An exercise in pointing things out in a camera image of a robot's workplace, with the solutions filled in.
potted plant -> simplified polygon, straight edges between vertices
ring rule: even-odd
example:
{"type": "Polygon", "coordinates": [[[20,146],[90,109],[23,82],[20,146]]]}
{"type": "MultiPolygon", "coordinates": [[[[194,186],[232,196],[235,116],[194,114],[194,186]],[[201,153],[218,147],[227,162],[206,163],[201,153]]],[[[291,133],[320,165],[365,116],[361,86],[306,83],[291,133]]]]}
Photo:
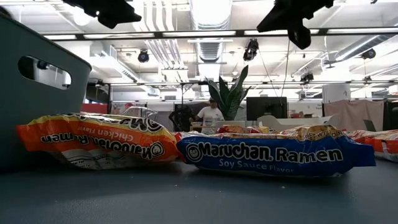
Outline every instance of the potted plant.
{"type": "Polygon", "coordinates": [[[241,102],[251,89],[251,86],[246,90],[243,89],[243,81],[248,76],[248,71],[249,67],[244,67],[239,78],[230,89],[221,76],[219,77],[220,87],[214,81],[208,80],[210,95],[218,103],[225,119],[225,122],[221,121],[216,126],[220,127],[225,124],[232,124],[245,127],[245,121],[231,121],[234,121],[241,102]]]}

ceiling duct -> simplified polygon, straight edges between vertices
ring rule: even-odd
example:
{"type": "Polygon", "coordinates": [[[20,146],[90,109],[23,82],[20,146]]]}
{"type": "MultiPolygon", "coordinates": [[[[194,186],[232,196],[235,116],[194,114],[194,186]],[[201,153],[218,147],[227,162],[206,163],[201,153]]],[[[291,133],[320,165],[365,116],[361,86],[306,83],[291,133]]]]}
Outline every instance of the ceiling duct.
{"type": "MultiPolygon", "coordinates": [[[[232,0],[190,0],[193,29],[228,29],[231,7],[232,0]]],[[[223,43],[197,43],[198,54],[203,62],[217,62],[223,47],[223,43]]]]}
{"type": "MultiPolygon", "coordinates": [[[[398,26],[398,17],[389,21],[385,26],[398,26]]],[[[379,44],[385,42],[386,40],[393,38],[394,36],[395,36],[395,34],[372,35],[372,36],[363,37],[359,41],[348,46],[347,48],[340,50],[335,55],[335,60],[336,61],[344,61],[344,60],[350,59],[352,57],[355,57],[355,56],[375,47],[376,45],[379,45],[379,44]]]]}

